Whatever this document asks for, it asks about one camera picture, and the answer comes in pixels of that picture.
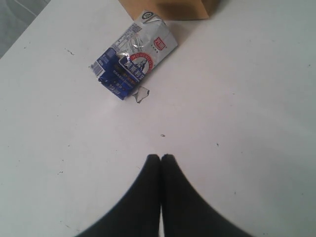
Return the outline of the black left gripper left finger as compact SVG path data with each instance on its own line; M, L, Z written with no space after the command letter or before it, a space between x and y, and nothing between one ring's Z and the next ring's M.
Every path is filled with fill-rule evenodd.
M148 155L136 180L100 220L80 237L157 237L160 222L160 158Z

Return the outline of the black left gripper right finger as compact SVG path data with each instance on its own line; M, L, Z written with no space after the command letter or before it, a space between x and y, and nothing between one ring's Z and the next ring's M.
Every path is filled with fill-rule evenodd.
M175 157L161 158L163 230L166 237L249 237L192 187Z

